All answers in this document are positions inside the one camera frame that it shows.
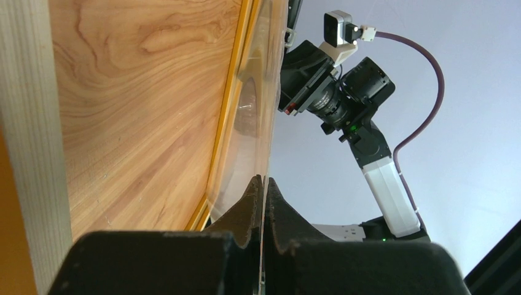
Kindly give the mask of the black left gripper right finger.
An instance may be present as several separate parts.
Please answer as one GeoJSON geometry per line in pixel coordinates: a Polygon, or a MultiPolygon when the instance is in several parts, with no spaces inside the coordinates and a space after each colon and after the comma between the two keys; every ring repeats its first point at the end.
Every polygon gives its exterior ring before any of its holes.
{"type": "Polygon", "coordinates": [[[429,242],[337,242],[270,179],[264,226],[267,294],[467,294],[443,247],[429,242]]]}

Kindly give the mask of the clear acrylic sheet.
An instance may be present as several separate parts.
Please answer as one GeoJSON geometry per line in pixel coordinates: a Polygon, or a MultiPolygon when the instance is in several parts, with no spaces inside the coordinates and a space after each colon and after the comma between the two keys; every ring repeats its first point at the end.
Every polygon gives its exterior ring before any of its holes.
{"type": "Polygon", "coordinates": [[[205,193],[212,221],[239,201],[253,176],[259,175],[263,183],[268,180],[288,2],[247,1],[246,5],[205,193]]]}

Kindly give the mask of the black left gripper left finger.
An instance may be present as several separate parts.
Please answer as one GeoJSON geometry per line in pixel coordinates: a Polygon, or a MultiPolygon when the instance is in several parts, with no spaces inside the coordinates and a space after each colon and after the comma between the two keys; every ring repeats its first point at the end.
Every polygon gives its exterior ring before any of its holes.
{"type": "Polygon", "coordinates": [[[71,247],[50,294],[257,294],[260,176],[202,231],[104,230],[71,247]]]}

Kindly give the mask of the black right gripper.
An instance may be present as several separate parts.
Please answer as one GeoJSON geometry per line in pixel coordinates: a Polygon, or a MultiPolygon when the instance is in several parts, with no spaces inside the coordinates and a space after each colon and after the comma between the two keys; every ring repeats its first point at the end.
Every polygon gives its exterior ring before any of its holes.
{"type": "Polygon", "coordinates": [[[346,116],[347,107],[335,89],[334,59],[308,40],[285,54],[280,72],[279,112],[308,110],[317,116],[346,116]]]}

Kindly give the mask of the light wooden picture frame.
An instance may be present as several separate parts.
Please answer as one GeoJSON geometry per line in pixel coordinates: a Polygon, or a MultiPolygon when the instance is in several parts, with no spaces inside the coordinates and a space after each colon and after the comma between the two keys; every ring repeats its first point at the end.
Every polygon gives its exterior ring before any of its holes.
{"type": "Polygon", "coordinates": [[[95,231],[200,231],[247,1],[1,2],[1,293],[95,231]]]}

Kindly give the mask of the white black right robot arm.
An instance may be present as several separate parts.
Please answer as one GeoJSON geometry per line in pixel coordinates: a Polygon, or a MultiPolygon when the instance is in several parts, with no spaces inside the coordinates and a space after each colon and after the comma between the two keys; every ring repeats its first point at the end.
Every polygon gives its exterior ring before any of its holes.
{"type": "Polygon", "coordinates": [[[363,240],[428,241],[391,149],[372,120],[394,93],[395,84],[370,58],[342,76],[336,69],[334,59],[309,41],[286,53],[278,110],[288,115],[310,112],[321,120],[325,134],[340,131],[340,141],[349,144],[382,212],[361,224],[363,240]]]}

